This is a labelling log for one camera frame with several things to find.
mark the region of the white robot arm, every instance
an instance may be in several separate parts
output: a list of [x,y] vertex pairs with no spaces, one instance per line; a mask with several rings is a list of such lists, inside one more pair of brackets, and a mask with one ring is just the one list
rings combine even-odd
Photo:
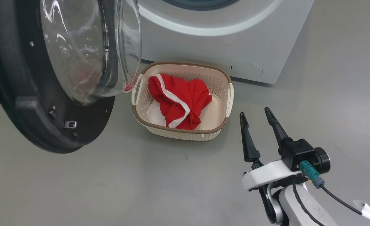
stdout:
[[[286,134],[271,110],[265,113],[273,127],[278,143],[281,160],[264,165],[260,162],[260,153],[256,150],[249,134],[249,124],[245,114],[240,114],[244,159],[252,163],[252,171],[244,172],[242,183],[245,190],[259,190],[268,220],[282,226],[337,226],[337,223],[309,194],[305,182],[308,179],[305,163],[317,173],[313,182],[317,188],[324,185],[318,174],[330,170],[330,158],[322,148],[313,148],[304,140],[293,141]],[[282,187],[272,193],[271,190]]]
[[[252,191],[260,187],[266,189],[263,191],[264,197],[262,199],[265,199],[263,202],[266,202],[264,206],[271,223],[289,226],[317,226],[318,224],[311,220],[302,210],[293,192],[293,185],[285,186],[276,195],[271,193],[271,189],[276,186],[276,183],[281,180],[286,183],[287,178],[290,177],[288,181],[292,183],[292,176],[300,173],[300,171],[292,172],[283,161],[278,160],[245,173],[242,177],[242,183],[247,191]],[[305,207],[315,219],[326,226],[337,226],[337,223],[331,216],[309,194],[304,183],[302,183],[302,186],[296,184],[295,187]]]

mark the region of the basket handle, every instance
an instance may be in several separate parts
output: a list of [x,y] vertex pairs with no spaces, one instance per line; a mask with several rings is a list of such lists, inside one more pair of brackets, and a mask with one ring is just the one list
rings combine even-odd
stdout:
[[228,101],[227,101],[227,117],[231,114],[232,104],[234,103],[234,86],[229,84],[228,88]]
[[[136,96],[136,90],[137,90],[137,86],[140,82],[140,88],[139,88],[139,91],[137,92],[137,97],[135,99],[135,96]],[[137,82],[135,84],[135,86],[133,87],[132,89],[132,105],[134,106],[137,106],[137,102],[139,101],[139,97],[140,97],[140,93],[141,93],[141,88],[142,88],[142,85],[143,85],[143,74],[139,75],[139,78],[137,79]]]

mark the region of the black cable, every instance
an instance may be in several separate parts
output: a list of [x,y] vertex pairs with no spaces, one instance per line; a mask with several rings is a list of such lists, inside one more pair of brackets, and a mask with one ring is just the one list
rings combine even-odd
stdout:
[[301,200],[301,197],[299,197],[299,194],[297,192],[297,186],[295,185],[295,180],[296,180],[296,177],[294,176],[292,178],[292,189],[294,191],[294,194],[295,194],[295,198],[297,199],[298,203],[301,205],[301,208],[302,210],[310,217],[310,219],[312,219],[312,221],[314,223],[317,223],[319,226],[324,226],[324,224],[322,224],[320,221],[318,221],[307,209],[306,207],[304,206],[304,204],[302,203],[302,200]]
[[335,196],[333,193],[331,193],[329,190],[327,190],[327,188],[325,188],[323,185],[320,185],[320,187],[329,195],[331,196],[333,199],[337,200],[337,202],[341,203],[342,205],[344,205],[345,207],[347,207],[348,209],[351,209],[352,211],[354,211],[355,213],[359,214],[362,216],[362,212],[360,212],[359,210],[355,209],[354,207],[348,205],[346,202],[344,202],[343,200],[339,199],[337,196]]

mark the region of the white washing machine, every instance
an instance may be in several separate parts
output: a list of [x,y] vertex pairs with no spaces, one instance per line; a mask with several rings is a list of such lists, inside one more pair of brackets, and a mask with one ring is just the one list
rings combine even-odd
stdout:
[[142,59],[275,83],[314,0],[139,0]]

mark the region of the washing machine drum opening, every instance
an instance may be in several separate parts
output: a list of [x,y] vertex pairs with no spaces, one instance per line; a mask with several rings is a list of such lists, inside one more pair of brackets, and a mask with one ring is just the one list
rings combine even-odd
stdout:
[[163,0],[171,5],[189,10],[215,10],[229,6],[238,0]]

